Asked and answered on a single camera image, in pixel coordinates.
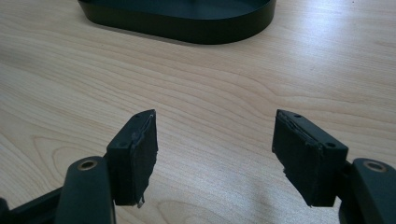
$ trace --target black oval base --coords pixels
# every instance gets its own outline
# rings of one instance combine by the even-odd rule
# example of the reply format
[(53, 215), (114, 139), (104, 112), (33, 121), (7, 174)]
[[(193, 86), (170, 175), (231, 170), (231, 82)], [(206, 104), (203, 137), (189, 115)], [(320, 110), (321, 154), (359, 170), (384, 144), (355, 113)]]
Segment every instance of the black oval base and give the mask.
[(251, 37), (274, 17), (276, 0), (78, 0), (87, 18), (105, 26), (195, 44)]

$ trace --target light wood surface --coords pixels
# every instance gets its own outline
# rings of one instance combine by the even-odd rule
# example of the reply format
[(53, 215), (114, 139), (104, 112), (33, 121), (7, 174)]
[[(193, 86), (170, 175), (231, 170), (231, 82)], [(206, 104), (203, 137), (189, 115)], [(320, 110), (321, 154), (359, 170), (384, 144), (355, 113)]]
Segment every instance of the light wood surface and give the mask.
[(278, 108), (396, 166), (396, 1), (278, 0), (250, 39), (199, 46), (89, 22), (77, 0), (0, 1), (0, 196), (11, 208), (156, 109), (141, 209), (118, 223), (338, 223), (271, 152)]

